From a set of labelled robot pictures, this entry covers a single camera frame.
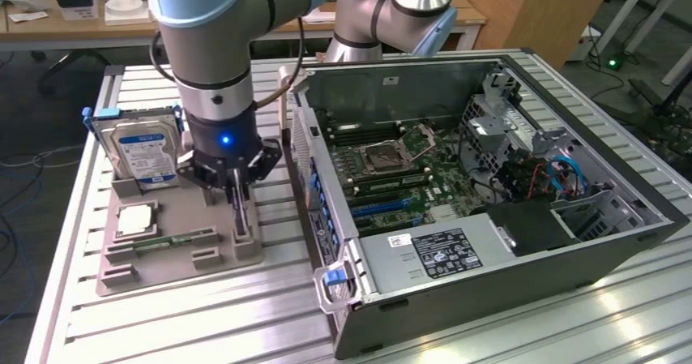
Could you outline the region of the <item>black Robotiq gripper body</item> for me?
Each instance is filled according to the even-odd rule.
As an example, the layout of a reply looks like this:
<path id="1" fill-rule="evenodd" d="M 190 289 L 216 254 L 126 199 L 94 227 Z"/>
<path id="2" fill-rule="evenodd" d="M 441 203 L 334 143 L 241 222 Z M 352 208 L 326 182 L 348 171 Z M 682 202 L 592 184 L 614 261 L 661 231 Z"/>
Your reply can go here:
<path id="1" fill-rule="evenodd" d="M 200 180 L 213 188 L 233 183 L 229 170 L 246 175 L 249 161 L 260 151 L 254 107 L 249 106 L 234 118 L 214 121 L 185 112 L 192 135 L 192 162 Z"/>

